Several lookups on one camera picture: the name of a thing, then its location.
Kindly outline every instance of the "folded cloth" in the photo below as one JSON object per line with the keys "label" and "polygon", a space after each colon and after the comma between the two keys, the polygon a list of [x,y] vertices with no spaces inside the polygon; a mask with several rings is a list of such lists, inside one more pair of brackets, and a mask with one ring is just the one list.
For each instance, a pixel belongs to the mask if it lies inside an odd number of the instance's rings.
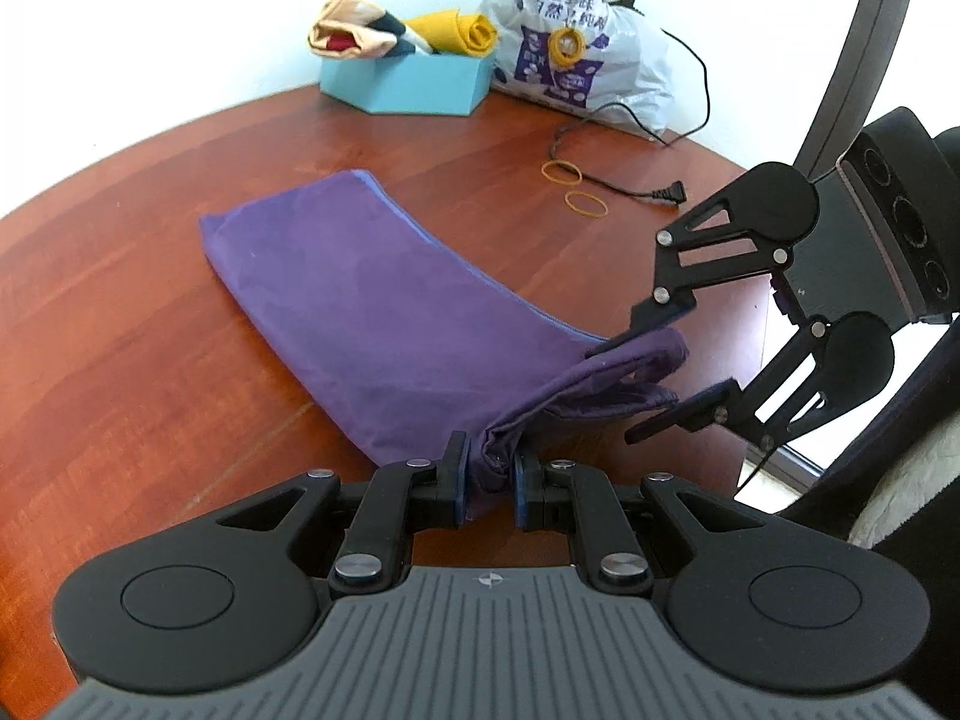
{"label": "folded cloth", "polygon": [[366,0],[327,0],[317,22],[345,22],[388,32],[414,45],[423,53],[433,53],[430,44],[387,9]]}
{"label": "folded cloth", "polygon": [[408,19],[406,25],[438,52],[486,56],[496,45],[496,27],[480,13],[461,16],[458,10],[440,10]]}
{"label": "folded cloth", "polygon": [[685,360],[673,328],[584,360],[601,338],[519,298],[445,247],[363,170],[200,220],[217,274],[280,359],[378,466],[472,440],[469,507],[509,489],[541,440],[659,408]]}
{"label": "folded cloth", "polygon": [[379,59],[405,56],[415,51],[412,43],[390,32],[333,20],[314,23],[306,44],[315,55],[329,59]]}

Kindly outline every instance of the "purple towel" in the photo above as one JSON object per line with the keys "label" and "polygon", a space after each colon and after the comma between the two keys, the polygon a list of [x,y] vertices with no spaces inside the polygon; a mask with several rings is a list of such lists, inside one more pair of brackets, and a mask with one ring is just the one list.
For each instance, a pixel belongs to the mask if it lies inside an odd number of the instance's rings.
{"label": "purple towel", "polygon": [[317,403],[378,466],[472,441],[470,507],[541,437],[676,400],[672,328],[601,338],[544,314],[422,229],[363,170],[200,220],[220,279]]}

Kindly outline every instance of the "gray ribbed panel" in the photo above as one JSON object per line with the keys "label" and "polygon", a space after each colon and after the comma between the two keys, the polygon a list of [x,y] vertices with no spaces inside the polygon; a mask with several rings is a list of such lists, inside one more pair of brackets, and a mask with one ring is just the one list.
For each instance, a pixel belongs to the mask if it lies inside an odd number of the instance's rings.
{"label": "gray ribbed panel", "polygon": [[339,601],[294,659],[238,688],[136,696],[92,680],[49,720],[920,720],[900,685],[796,699],[746,688],[683,649],[646,601],[570,567],[415,567]]}

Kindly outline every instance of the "blue box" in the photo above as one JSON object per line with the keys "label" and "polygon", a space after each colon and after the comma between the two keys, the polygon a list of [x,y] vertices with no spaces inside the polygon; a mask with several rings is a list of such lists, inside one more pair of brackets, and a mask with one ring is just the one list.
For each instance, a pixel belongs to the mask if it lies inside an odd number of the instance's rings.
{"label": "blue box", "polygon": [[325,59],[320,88],[367,113],[467,116],[490,90],[493,54]]}

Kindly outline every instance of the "white wall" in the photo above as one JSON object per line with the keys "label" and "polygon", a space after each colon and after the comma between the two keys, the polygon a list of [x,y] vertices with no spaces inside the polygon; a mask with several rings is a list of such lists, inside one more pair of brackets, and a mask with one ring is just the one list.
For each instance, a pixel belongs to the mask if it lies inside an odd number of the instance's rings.
{"label": "white wall", "polygon": [[[324,0],[0,0],[0,215],[71,173],[189,119],[314,82],[304,36]],[[402,17],[480,0],[376,0]],[[698,140],[744,166],[790,161],[856,0],[638,0],[707,60]],[[676,51],[675,129],[701,116]]]}
{"label": "white wall", "polygon": [[910,0],[896,50],[868,122],[899,105],[917,114],[930,135],[960,125],[957,5],[960,0]]}

